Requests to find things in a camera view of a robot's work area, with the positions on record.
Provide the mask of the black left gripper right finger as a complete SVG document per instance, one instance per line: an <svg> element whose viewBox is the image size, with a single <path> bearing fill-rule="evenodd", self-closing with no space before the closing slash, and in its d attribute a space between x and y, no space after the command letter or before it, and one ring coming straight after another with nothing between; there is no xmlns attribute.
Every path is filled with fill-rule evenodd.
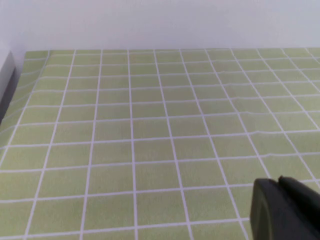
<svg viewBox="0 0 320 240"><path fill-rule="evenodd" d="M294 205L296 214L309 233L320 239L320 194L293 177L280 176L280 188Z"/></svg>

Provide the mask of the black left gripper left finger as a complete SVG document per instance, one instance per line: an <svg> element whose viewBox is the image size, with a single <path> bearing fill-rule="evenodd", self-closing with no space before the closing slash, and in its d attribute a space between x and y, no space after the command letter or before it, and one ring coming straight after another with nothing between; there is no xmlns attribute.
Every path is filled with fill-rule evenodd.
<svg viewBox="0 0 320 240"><path fill-rule="evenodd" d="M254 181L250 225L254 240L310 239L310 230L297 205L276 181L268 178Z"/></svg>

